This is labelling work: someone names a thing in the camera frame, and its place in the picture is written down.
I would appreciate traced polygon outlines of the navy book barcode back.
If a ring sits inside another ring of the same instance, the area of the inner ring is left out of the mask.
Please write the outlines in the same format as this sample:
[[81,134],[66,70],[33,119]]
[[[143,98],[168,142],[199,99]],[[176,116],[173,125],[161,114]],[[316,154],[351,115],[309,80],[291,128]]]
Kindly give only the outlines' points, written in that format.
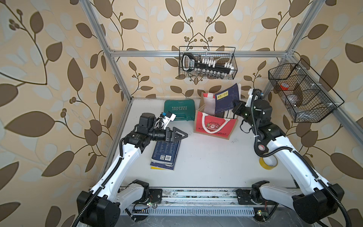
[[154,148],[150,165],[165,170],[174,170],[180,143],[181,141],[158,141]]

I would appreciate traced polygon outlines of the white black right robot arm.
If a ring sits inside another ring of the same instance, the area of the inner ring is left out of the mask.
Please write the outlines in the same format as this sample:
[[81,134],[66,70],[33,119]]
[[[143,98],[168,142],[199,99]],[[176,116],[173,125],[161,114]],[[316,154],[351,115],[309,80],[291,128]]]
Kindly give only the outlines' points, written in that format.
[[304,222],[322,227],[323,218],[340,210],[346,226],[352,226],[349,213],[341,202],[344,190],[321,176],[294,148],[280,127],[270,121],[272,107],[263,99],[262,91],[250,89],[246,102],[235,100],[233,104],[233,113],[251,126],[255,154],[260,158],[275,157],[298,185],[297,189],[292,189],[275,186],[267,180],[259,181],[251,187],[251,201],[255,204],[273,201],[295,211]]

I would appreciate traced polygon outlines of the burlap canvas bag red front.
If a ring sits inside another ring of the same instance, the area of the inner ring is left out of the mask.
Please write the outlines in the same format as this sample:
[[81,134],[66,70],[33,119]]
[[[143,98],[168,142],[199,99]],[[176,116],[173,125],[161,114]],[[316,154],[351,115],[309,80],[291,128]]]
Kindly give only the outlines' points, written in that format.
[[205,101],[208,99],[211,99],[215,103],[214,94],[201,93],[199,109],[195,112],[194,132],[225,140],[230,139],[238,123],[238,119],[209,115],[205,111],[205,107],[207,107]]

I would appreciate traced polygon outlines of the navy book yellow label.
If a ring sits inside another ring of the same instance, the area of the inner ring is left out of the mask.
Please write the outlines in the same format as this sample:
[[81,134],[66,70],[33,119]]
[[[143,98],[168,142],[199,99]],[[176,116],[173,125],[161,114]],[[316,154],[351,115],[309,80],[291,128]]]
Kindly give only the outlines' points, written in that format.
[[234,84],[228,89],[217,93],[215,97],[215,113],[225,112],[233,109],[234,101],[239,101],[241,97],[241,84]]

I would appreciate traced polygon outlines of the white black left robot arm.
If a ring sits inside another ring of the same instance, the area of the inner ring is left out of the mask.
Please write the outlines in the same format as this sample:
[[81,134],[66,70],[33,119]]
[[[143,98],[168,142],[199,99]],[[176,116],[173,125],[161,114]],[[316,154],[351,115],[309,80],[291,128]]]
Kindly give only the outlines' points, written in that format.
[[119,141],[112,164],[101,179],[88,192],[82,191],[77,197],[78,216],[74,227],[114,227],[121,212],[135,222],[139,221],[130,210],[132,204],[151,201],[149,184],[134,180],[124,190],[120,190],[129,168],[141,156],[151,141],[177,142],[188,137],[184,131],[168,124],[176,115],[167,112],[156,117],[143,113],[134,129]]

